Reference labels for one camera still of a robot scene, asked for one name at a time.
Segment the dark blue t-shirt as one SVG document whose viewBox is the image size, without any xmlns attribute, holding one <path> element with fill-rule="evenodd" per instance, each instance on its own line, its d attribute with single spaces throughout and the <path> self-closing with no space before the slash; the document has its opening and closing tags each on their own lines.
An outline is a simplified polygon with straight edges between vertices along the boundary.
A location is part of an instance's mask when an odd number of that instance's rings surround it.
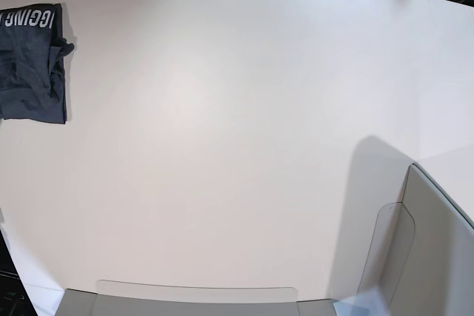
<svg viewBox="0 0 474 316">
<path fill-rule="evenodd" d="M 2 10 L 1 119 L 65 124 L 64 58 L 73 50 L 60 4 Z"/>
</svg>

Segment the grey bin right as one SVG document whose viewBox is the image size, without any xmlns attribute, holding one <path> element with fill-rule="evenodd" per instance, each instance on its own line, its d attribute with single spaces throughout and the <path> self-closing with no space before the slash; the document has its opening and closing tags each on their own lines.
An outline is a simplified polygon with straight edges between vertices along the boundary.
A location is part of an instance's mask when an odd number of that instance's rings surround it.
<svg viewBox="0 0 474 316">
<path fill-rule="evenodd" d="M 354 312 L 473 314 L 473 221 L 416 164 L 378 212 Z"/>
</svg>

